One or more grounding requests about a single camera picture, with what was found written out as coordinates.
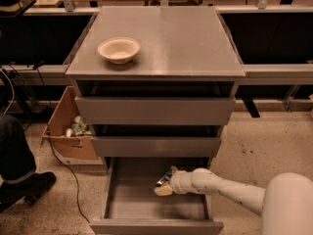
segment person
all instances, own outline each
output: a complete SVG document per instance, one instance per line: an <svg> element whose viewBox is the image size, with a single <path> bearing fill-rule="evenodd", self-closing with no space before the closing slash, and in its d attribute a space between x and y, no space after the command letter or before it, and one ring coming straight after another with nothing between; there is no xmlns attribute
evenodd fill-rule
<svg viewBox="0 0 313 235"><path fill-rule="evenodd" d="M35 171L36 162L19 120L0 115L0 212L22 198L32 206L52 188L55 174Z"/></svg>

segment white cable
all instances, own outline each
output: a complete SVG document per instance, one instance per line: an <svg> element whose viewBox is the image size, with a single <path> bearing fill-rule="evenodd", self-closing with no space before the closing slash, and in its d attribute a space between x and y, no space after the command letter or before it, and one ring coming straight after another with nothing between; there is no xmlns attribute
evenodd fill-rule
<svg viewBox="0 0 313 235"><path fill-rule="evenodd" d="M12 84L10 78L9 78L2 70L0 70L0 71L1 71L1 72L3 73L3 75L8 79L8 81L9 81L9 83L10 83L10 86L11 86L11 90L12 90L12 99L11 99L11 102L10 102L9 106L7 107L7 109L6 109L6 110L4 111L4 113L3 113L3 115L5 115L5 114L8 112L9 108L11 107L11 105L12 105L12 103L13 103L13 101L14 101L14 98L15 98L15 91L14 91L14 87L13 87L13 84Z"/></svg>

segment brown box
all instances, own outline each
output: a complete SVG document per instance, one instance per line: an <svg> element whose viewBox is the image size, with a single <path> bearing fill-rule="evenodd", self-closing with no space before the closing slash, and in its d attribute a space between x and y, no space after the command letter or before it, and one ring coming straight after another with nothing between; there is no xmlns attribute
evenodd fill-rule
<svg viewBox="0 0 313 235"><path fill-rule="evenodd" d="M67 87L56 110L48 122L42 137L51 142L52 146L65 158L80 160L98 160L91 144L90 136L66 137L66 130L71 126L79 111L75 104L75 92Z"/></svg>

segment gray countertop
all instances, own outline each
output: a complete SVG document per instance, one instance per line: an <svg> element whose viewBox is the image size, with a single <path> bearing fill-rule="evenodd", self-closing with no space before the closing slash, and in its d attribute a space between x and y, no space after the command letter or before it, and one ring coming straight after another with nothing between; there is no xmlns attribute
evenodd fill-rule
<svg viewBox="0 0 313 235"><path fill-rule="evenodd" d="M113 37L136 39L141 49L125 65L98 52ZM103 7L67 70L69 77L245 76L214 7Z"/></svg>

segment black pants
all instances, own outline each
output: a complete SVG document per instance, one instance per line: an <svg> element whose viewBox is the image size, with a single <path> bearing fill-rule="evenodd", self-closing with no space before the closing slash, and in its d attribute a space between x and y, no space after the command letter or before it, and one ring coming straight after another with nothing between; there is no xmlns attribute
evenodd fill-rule
<svg viewBox="0 0 313 235"><path fill-rule="evenodd" d="M8 184L20 183L36 170L20 122L12 116L0 115L0 174Z"/></svg>

